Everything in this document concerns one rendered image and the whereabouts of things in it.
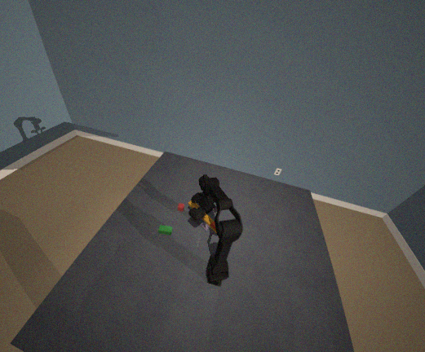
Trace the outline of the green cube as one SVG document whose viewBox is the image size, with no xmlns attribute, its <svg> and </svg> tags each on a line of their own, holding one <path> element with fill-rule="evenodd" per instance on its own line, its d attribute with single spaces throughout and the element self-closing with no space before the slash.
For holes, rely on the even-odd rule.
<svg viewBox="0 0 425 352">
<path fill-rule="evenodd" d="M 159 233 L 171 235 L 171 232 L 172 232 L 172 227 L 161 226 L 161 225 L 159 226 Z"/>
</svg>

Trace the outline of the orange long bar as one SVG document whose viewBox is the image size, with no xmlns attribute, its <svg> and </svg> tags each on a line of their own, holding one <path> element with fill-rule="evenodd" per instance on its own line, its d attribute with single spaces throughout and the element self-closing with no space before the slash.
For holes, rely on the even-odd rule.
<svg viewBox="0 0 425 352">
<path fill-rule="evenodd" d="M 199 206 L 197 204 L 192 203 L 192 201 L 188 202 L 188 205 L 193 209 L 193 208 L 199 208 Z M 206 222 L 216 233 L 216 228 L 215 228 L 215 221 L 213 221 L 207 214 L 204 218 L 202 218 L 202 220 L 204 222 Z M 217 234 L 217 233 L 216 233 Z"/>
</svg>

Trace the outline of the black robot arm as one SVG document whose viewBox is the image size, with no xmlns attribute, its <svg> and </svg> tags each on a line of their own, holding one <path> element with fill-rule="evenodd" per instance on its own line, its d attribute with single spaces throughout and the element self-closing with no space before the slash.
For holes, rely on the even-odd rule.
<svg viewBox="0 0 425 352">
<path fill-rule="evenodd" d="M 226 259 L 232 242 L 238 240 L 241 236 L 241 215 L 233 207 L 232 199 L 229 199 L 219 187 L 219 180 L 217 178 L 209 178 L 207 174 L 203 174 L 203 176 L 199 178 L 199 186 L 203 192 L 202 194 L 195 194 L 191 199 L 192 203 L 198 203 L 201 206 L 200 198 L 205 202 L 214 200 L 218 210 L 215 216 L 215 228 L 219 237 L 219 243 L 215 255 L 210 255 L 206 276 L 208 277 L 208 284 L 220 286 L 222 279 L 229 278 L 228 263 Z M 235 219 L 219 222 L 221 210 L 228 209 Z"/>
</svg>

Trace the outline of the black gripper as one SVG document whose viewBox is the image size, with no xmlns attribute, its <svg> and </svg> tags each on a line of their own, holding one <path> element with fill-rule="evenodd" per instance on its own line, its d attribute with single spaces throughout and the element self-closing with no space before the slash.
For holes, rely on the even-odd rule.
<svg viewBox="0 0 425 352">
<path fill-rule="evenodd" d="M 199 219 L 204 218 L 206 214 L 208 214 L 215 208 L 214 200 L 212 200 L 211 202 L 205 202 L 202 198 L 200 198 L 200 200 L 201 200 L 201 206 L 199 208 L 193 208 L 188 211 L 188 215 L 195 221 L 198 221 Z"/>
</svg>

